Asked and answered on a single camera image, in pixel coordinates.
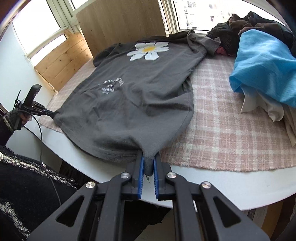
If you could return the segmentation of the left hand in knit cuff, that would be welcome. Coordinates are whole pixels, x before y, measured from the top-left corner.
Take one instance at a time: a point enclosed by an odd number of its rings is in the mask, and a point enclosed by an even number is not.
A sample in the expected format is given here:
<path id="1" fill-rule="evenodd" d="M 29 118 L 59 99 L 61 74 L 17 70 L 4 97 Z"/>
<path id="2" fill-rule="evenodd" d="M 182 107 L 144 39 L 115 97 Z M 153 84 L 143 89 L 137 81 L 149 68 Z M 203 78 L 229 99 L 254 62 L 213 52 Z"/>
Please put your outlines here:
<path id="1" fill-rule="evenodd" d="M 8 130 L 13 133 L 15 130 L 20 130 L 28 121 L 31 121 L 32 116 L 18 110 L 12 110 L 5 114 L 2 119 Z"/>

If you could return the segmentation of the left forearm black sleeve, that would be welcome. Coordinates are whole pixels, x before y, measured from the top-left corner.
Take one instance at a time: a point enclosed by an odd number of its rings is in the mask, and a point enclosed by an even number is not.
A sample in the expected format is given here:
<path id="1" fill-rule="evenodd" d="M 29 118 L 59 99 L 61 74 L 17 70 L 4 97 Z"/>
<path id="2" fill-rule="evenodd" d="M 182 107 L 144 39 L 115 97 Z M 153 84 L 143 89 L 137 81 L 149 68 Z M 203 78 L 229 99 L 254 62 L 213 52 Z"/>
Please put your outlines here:
<path id="1" fill-rule="evenodd" d="M 9 138 L 14 133 L 15 129 L 11 125 L 9 118 L 5 115 L 1 117 L 0 122 L 0 143 L 1 146 L 5 146 Z"/>

